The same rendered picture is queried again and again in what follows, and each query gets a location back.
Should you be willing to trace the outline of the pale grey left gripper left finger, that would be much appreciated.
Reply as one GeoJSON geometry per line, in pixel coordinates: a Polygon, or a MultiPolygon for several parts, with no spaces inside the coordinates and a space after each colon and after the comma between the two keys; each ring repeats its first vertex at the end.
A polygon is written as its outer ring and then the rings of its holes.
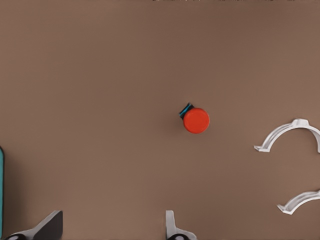
{"type": "Polygon", "coordinates": [[[55,210],[34,228],[19,231],[4,240],[61,240],[63,235],[63,211],[55,210]]]}

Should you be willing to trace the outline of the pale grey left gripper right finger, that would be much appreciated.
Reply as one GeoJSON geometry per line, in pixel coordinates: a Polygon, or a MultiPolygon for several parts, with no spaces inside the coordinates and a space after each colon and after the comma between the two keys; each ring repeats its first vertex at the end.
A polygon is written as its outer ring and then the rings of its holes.
{"type": "Polygon", "coordinates": [[[198,240],[193,232],[176,226],[173,210],[166,210],[165,212],[165,231],[166,240],[198,240]]]}

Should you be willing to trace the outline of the blue storage box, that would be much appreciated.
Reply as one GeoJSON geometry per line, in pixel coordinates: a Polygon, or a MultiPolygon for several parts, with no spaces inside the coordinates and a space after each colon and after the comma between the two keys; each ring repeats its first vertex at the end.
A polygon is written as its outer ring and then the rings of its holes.
{"type": "Polygon", "coordinates": [[[3,234],[3,215],[4,215],[4,163],[5,155],[3,149],[0,147],[0,238],[3,234]]]}

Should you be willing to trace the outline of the white arched pipe clamp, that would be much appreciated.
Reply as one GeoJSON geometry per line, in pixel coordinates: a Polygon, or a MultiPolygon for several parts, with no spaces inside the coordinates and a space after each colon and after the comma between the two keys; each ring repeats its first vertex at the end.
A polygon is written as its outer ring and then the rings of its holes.
{"type": "Polygon", "coordinates": [[[315,200],[320,200],[320,189],[300,193],[291,198],[285,205],[277,204],[276,206],[282,213],[292,215],[303,204],[315,200]]]}
{"type": "Polygon", "coordinates": [[[273,144],[280,136],[295,129],[305,129],[310,131],[316,140],[317,152],[320,154],[320,129],[310,125],[309,121],[304,118],[296,118],[290,123],[276,127],[267,135],[262,145],[254,145],[253,148],[258,152],[269,153],[273,144]]]}

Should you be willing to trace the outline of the red push button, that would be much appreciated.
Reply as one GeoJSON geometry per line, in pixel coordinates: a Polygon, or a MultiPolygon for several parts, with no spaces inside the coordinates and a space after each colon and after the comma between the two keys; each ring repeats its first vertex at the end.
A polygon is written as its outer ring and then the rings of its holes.
{"type": "Polygon", "coordinates": [[[210,116],[202,108],[188,102],[179,112],[184,128],[192,134],[203,133],[210,125],[210,116]]]}

